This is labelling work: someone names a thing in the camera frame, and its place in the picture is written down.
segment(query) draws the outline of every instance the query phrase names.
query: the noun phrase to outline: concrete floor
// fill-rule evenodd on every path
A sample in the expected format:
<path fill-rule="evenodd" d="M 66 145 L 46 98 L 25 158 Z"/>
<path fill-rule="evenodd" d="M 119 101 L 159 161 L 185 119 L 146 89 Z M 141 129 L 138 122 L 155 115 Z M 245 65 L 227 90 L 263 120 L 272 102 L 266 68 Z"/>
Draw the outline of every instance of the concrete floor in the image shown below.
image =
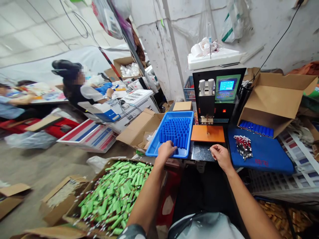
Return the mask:
<path fill-rule="evenodd" d="M 95 176 L 86 164 L 88 158 L 126 156 L 132 158 L 134 149 L 117 141 L 105 154 L 88 153 L 81 149 L 56 143 L 49 149 L 9 148 L 0 141 L 0 180 L 11 185 L 26 183 L 33 191 L 25 201 L 0 221 L 1 238 L 10 238 L 26 229 L 44 227 L 39 213 L 40 201 L 65 177 L 73 174 Z"/>

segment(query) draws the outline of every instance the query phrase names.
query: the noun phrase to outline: orange pad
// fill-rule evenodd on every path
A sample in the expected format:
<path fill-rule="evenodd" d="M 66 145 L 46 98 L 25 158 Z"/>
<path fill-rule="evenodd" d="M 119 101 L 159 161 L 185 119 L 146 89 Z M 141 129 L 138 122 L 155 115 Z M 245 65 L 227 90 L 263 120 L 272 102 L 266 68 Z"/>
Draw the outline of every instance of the orange pad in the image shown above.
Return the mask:
<path fill-rule="evenodd" d="M 225 143 L 222 126 L 193 125 L 191 141 Z"/>

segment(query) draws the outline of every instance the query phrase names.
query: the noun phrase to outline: blue lcd screen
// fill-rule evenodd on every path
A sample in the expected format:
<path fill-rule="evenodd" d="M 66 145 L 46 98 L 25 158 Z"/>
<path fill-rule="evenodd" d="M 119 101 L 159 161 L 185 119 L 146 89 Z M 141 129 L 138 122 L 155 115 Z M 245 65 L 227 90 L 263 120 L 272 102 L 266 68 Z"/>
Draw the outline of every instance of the blue lcd screen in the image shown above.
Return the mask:
<path fill-rule="evenodd" d="M 234 82 L 235 81 L 221 81 L 220 86 L 219 86 L 219 90 L 220 91 L 233 90 Z"/>

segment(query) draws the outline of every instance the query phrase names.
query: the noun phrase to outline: blue plastic tray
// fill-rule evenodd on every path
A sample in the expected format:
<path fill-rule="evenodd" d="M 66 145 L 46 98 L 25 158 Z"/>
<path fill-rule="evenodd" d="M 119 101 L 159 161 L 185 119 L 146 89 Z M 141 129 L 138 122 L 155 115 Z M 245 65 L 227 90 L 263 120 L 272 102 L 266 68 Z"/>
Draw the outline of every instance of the blue plastic tray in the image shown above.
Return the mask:
<path fill-rule="evenodd" d="M 172 140 L 178 146 L 172 158 L 187 158 L 193 128 L 193 111 L 167 112 L 146 151 L 146 156 L 157 157 L 162 142 Z"/>

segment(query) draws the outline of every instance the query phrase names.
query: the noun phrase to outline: sleeve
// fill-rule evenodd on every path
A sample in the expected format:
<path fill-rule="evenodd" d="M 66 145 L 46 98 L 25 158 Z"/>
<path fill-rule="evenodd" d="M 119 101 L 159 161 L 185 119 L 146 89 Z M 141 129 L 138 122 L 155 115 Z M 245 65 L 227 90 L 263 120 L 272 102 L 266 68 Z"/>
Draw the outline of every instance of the sleeve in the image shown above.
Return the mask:
<path fill-rule="evenodd" d="M 146 239 L 146 233 L 144 229 L 138 225 L 129 225 L 124 231 L 117 237 L 117 239 Z"/>
<path fill-rule="evenodd" d="M 0 103 L 6 104 L 10 101 L 10 98 L 4 97 L 4 96 L 0 96 Z"/>
<path fill-rule="evenodd" d="M 81 86 L 80 91 L 84 98 L 92 99 L 94 101 L 104 99 L 103 95 L 91 86 L 83 85 Z"/>

